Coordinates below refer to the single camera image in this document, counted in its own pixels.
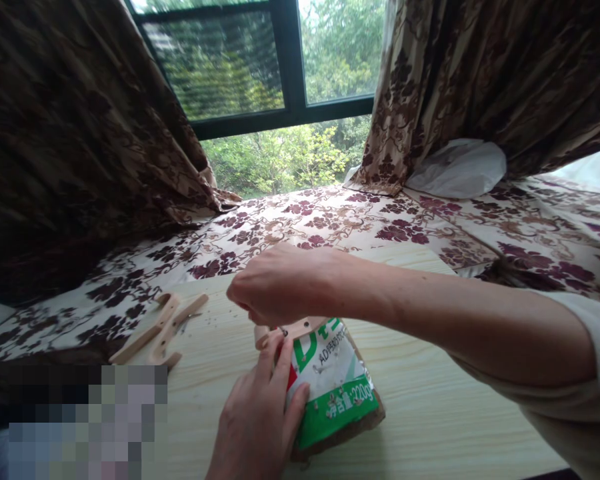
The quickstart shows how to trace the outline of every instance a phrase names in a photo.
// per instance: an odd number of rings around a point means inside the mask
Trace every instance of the hand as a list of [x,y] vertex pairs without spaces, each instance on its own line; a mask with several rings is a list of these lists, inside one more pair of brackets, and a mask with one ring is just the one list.
[[258,364],[238,378],[220,415],[207,480],[268,480],[282,475],[309,399],[309,384],[304,383],[285,412],[292,350],[291,340],[272,332]]
[[280,243],[254,257],[238,273],[229,300],[256,325],[288,325],[310,315],[330,315],[337,295],[333,279],[356,258],[332,248],[302,250]]

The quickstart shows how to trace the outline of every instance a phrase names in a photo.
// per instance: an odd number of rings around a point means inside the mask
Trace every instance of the floral tablecloth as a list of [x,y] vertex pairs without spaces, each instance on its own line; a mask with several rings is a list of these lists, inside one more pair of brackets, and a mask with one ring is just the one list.
[[0,364],[29,355],[104,363],[158,293],[236,272],[281,241],[344,251],[414,242],[462,276],[600,300],[598,191],[546,175],[500,183],[488,195],[461,201],[323,187],[246,201],[197,229],[118,246],[80,287],[6,320]]
[[236,272],[281,241],[344,251],[414,242],[465,276],[497,260],[488,247],[404,193],[390,198],[323,187],[249,200],[198,230],[121,245],[80,287],[18,310],[0,326],[0,362],[82,346],[108,355],[106,346],[131,334],[158,293]]
[[[405,192],[418,200],[423,213],[498,252],[497,274],[509,284],[600,301],[600,191],[538,175],[452,203]],[[454,268],[452,256],[441,258]]]

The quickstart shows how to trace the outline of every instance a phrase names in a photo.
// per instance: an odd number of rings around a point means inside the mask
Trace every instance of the window frame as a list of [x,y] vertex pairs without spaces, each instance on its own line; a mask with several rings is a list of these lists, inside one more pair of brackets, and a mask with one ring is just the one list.
[[322,103],[309,104],[307,102],[300,13],[297,0],[265,0],[224,5],[222,7],[197,7],[157,13],[136,13],[131,0],[125,0],[125,3],[138,26],[138,30],[140,30],[147,48],[170,87],[169,78],[166,76],[153,44],[145,31],[145,23],[226,17],[260,11],[269,13],[273,24],[273,37],[280,69],[284,108],[192,121],[190,124],[199,140],[370,115],[373,110],[373,95],[346,97]]

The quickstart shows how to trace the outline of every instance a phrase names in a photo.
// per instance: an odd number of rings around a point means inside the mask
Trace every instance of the pixelated area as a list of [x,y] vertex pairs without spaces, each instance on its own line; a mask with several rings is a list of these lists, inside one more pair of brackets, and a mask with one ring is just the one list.
[[19,367],[13,374],[10,479],[164,478],[166,367]]

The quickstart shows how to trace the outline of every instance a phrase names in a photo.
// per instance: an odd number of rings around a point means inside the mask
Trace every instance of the window pane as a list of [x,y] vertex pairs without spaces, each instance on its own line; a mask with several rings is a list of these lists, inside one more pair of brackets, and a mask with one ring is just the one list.
[[245,199],[342,183],[360,164],[371,116],[205,140],[218,187]]
[[189,120],[284,107],[268,12],[143,26]]
[[158,13],[215,5],[236,5],[260,0],[131,0],[136,13]]
[[309,103],[375,93],[386,0],[298,0]]

